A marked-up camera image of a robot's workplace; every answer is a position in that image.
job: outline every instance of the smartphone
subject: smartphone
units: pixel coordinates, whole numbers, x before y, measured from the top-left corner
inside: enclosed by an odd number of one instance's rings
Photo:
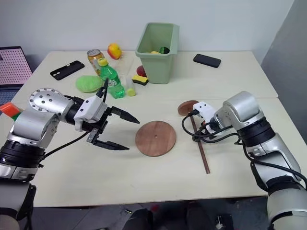
[[[214,68],[218,68],[220,63],[221,63],[220,59],[205,56],[205,55],[202,55],[202,54],[197,54],[194,57],[193,61],[195,61],[197,63],[204,64],[206,66],[211,66],[211,67],[214,67]]]
[[[79,61],[73,61],[72,63],[69,63],[66,66],[51,71],[50,75],[59,81],[82,68],[84,68],[83,63]]]

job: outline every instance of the bottle cap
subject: bottle cap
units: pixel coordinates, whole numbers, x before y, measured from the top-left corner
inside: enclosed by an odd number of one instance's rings
[[[97,62],[98,62],[99,66],[106,66],[106,65],[109,64],[108,61],[105,58],[100,58],[100,59],[97,60]]]

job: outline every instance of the wooden disc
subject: wooden disc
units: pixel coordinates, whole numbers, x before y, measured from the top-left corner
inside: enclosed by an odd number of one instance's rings
[[[191,100],[184,102],[178,106],[178,113],[180,116],[186,116],[188,115],[189,112],[193,110],[193,105],[198,103],[198,101]]]
[[[175,130],[163,121],[151,121],[143,125],[135,137],[135,143],[139,151],[150,157],[166,154],[172,149],[175,142]]]

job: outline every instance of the small toy fruit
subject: small toy fruit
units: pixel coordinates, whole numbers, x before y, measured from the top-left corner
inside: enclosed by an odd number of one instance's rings
[[[163,47],[160,48],[159,52],[161,54],[168,54],[169,53],[169,48],[163,46]]]
[[[121,55],[121,50],[116,43],[111,43],[107,47],[107,53],[111,56],[111,58],[119,59]]]
[[[143,66],[139,66],[136,69],[136,73],[142,77],[147,77]]]

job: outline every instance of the yellow sponge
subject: yellow sponge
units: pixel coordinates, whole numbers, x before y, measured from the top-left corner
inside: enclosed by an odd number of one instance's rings
[[[137,84],[146,85],[148,83],[148,78],[136,74],[133,76],[132,81]]]

